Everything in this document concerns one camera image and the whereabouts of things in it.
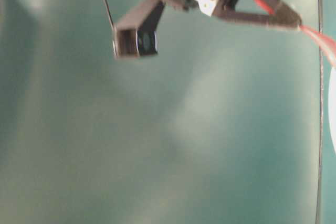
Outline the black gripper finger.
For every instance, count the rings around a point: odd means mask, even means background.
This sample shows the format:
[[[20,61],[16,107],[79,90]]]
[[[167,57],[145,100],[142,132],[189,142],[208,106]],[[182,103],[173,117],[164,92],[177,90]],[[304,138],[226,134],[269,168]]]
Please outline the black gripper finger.
[[[260,16],[263,23],[268,27],[281,29],[299,29],[302,25],[300,15],[294,11],[283,0],[254,0],[259,6],[266,10],[268,15]]]
[[[298,31],[298,14],[288,5],[280,5],[274,14],[253,14],[224,10],[214,17],[225,22],[263,26],[271,29]]]

